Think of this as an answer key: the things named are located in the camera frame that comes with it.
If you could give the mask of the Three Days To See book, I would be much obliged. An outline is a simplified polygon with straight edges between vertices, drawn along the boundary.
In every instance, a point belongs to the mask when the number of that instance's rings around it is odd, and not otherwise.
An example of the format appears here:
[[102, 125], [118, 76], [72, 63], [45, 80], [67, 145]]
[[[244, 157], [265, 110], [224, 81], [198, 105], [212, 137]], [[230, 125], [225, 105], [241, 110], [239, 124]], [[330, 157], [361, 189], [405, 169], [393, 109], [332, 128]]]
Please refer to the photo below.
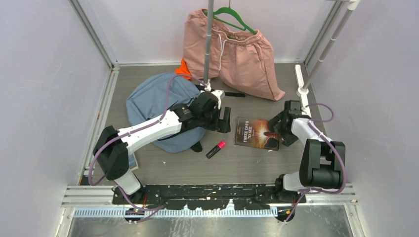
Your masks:
[[237, 117], [235, 145], [277, 151], [279, 141], [279, 135], [269, 130], [267, 120]]

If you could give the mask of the blue student backpack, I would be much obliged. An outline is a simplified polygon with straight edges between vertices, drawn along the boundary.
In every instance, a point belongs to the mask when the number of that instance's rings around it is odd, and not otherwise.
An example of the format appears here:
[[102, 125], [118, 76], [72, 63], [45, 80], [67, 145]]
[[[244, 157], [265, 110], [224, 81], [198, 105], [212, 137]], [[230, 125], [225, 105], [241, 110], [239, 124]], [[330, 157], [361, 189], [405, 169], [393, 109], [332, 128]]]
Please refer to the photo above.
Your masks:
[[[178, 77], [176, 73], [163, 73], [152, 76], [141, 83], [127, 98], [126, 110], [129, 123], [134, 126], [153, 119], [165, 111], [165, 104], [190, 105], [192, 99], [200, 94], [195, 84]], [[200, 140], [206, 130], [201, 127], [185, 131], [174, 137], [163, 137], [153, 144], [169, 153], [179, 153], [187, 149], [194, 152], [203, 150]]]

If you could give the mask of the Nineteen Eighty-Four blue book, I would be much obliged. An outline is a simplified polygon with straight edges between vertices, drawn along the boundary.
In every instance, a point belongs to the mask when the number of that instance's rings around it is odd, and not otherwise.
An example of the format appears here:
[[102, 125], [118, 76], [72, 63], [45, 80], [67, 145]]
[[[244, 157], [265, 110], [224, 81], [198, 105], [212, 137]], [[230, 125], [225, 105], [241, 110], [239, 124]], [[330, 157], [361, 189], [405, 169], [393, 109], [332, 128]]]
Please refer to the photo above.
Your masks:
[[132, 170], [132, 171], [139, 168], [135, 154], [130, 154], [128, 156], [128, 164], [129, 164], [130, 170]]

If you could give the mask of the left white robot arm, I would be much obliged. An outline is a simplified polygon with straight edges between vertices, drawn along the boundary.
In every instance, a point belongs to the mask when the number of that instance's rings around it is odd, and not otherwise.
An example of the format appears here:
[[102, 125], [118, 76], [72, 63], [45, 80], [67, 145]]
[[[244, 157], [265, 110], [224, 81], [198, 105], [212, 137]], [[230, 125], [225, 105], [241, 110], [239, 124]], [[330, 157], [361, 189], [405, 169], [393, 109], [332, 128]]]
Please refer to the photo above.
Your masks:
[[129, 167], [128, 158], [143, 146], [164, 137], [173, 137], [186, 131], [201, 127], [206, 130], [228, 133], [231, 109], [226, 107], [220, 118], [223, 90], [202, 91], [190, 105], [174, 104], [162, 115], [149, 119], [136, 126], [103, 129], [93, 150], [94, 167], [97, 162], [107, 180], [114, 181], [133, 204], [140, 203], [144, 190], [139, 179]]

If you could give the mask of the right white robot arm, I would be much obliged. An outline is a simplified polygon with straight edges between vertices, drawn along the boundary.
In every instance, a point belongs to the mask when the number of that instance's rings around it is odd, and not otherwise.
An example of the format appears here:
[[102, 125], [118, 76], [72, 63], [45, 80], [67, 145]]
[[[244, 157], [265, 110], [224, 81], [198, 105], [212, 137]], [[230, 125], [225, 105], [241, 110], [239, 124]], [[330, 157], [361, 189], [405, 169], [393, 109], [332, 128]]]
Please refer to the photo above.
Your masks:
[[294, 192], [341, 192], [347, 182], [345, 145], [327, 137], [315, 126], [315, 119], [303, 113], [297, 100], [284, 102], [284, 109], [268, 122], [271, 132], [288, 147], [300, 141], [304, 145], [299, 170], [279, 176], [274, 190], [277, 201], [288, 202]]

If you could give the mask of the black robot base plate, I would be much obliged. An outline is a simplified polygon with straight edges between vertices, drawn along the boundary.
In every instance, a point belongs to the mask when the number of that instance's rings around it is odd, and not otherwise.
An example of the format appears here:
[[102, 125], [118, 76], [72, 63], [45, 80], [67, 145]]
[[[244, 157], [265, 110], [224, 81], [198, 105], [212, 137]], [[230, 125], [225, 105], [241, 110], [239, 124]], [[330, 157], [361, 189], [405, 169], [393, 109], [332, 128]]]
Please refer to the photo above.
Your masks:
[[300, 194], [286, 191], [275, 184], [206, 184], [206, 185], [147, 185], [132, 195], [123, 195], [113, 188], [112, 204], [146, 209], [162, 206], [167, 210], [224, 210], [232, 204], [234, 210], [265, 210], [273, 205], [291, 206]]

